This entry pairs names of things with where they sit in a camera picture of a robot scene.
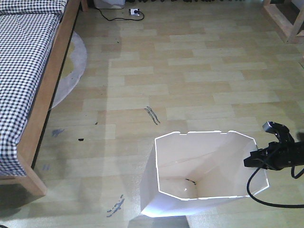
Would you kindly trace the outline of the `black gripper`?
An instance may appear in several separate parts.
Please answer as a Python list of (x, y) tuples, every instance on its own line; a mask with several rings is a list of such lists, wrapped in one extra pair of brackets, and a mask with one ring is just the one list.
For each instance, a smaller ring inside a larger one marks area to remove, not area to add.
[(278, 141), (250, 152), (250, 156), (243, 160), (245, 167), (281, 170), (304, 164), (304, 143), (296, 142), (285, 125), (274, 124), (273, 128)]

